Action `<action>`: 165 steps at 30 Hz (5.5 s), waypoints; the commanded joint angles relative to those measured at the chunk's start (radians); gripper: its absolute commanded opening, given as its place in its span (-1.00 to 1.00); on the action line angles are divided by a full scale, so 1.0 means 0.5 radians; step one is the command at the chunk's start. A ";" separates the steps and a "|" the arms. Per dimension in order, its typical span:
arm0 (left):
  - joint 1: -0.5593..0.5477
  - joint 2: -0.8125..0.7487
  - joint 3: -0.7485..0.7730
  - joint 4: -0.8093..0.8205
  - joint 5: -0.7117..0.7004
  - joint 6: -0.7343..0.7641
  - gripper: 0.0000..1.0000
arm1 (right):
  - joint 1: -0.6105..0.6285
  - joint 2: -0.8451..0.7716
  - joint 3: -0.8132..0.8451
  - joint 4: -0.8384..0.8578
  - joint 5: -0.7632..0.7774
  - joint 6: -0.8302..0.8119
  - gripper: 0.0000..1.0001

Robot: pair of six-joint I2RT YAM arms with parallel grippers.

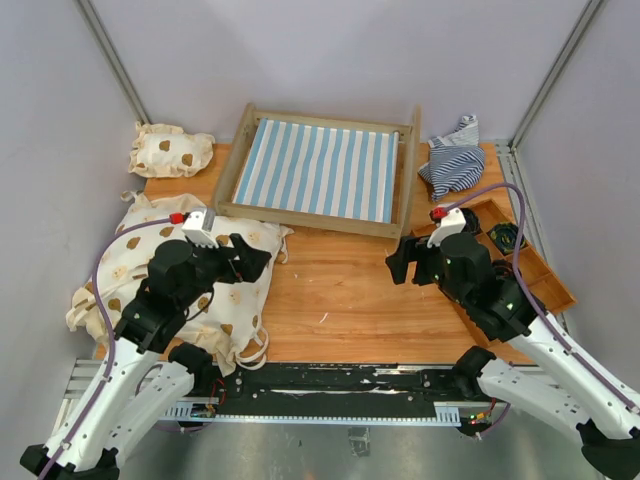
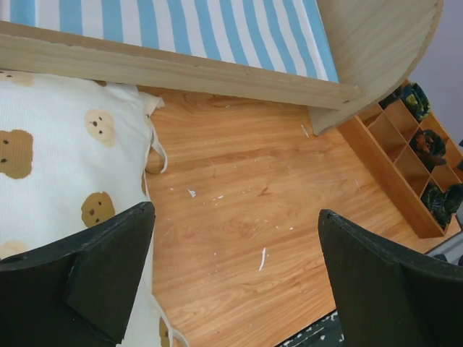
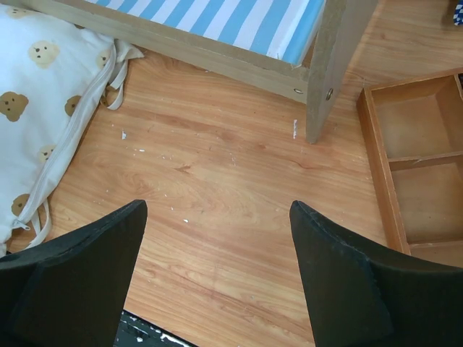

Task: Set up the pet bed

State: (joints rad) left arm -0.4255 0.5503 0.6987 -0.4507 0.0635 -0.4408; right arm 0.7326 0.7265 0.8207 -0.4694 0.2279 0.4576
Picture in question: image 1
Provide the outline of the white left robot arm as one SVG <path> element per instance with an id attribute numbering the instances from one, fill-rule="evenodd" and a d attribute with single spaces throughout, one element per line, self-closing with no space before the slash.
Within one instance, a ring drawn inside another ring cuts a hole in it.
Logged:
<path id="1" fill-rule="evenodd" d="M 270 260 L 238 234 L 227 246 L 160 244 L 134 299 L 109 326 L 107 357 L 71 417 L 45 443 L 27 447 L 21 466 L 40 479 L 118 478 L 169 407 L 213 386 L 211 355 L 187 342 L 147 387 L 139 386 L 186 324 L 188 308 L 217 283 L 257 281 Z"/>

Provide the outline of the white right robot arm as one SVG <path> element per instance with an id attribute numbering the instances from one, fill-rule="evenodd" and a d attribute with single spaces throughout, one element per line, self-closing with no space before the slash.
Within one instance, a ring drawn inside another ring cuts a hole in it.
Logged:
<path id="1" fill-rule="evenodd" d="M 466 400 L 485 394 L 526 411 L 568 434 L 587 462 L 609 479 L 639 475 L 639 394 L 608 371 L 544 310 L 517 280 L 496 271 L 489 250 L 467 232 L 432 246 L 406 236 L 385 260 L 402 284 L 436 285 L 487 337 L 510 345 L 541 367 L 554 386 L 519 373 L 481 347 L 456 363 L 455 392 Z"/>

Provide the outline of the large bear print cushion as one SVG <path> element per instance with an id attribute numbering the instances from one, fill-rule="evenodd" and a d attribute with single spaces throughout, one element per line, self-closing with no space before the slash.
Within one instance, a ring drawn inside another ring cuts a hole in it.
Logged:
<path id="1" fill-rule="evenodd" d="M 156 249 L 166 241 L 185 240 L 181 227 L 168 223 L 167 217 L 205 206 L 191 194 L 150 200 L 143 193 L 126 192 L 122 198 L 129 208 L 116 230 L 119 237 L 103 253 L 97 274 L 72 295 L 65 315 L 70 330 L 83 328 L 102 345 L 108 343 L 105 323 L 120 321 L 147 278 Z M 187 269 L 195 274 L 198 291 L 177 336 L 210 353 L 225 376 L 239 367 L 258 370 L 266 363 L 269 333 L 262 313 L 274 266 L 288 259 L 286 238 L 292 232 L 280 224 L 217 216 L 208 235 L 216 245 L 229 247 L 232 235 L 238 234 L 249 247 L 270 254 L 268 265 L 253 282 L 214 282 L 198 261 Z"/>

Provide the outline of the wooden striped pet bed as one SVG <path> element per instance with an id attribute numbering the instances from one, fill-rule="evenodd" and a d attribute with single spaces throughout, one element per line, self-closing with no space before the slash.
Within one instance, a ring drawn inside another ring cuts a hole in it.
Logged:
<path id="1" fill-rule="evenodd" d="M 406 124 L 248 104 L 218 178 L 220 215 L 398 239 L 410 231 L 422 110 Z"/>

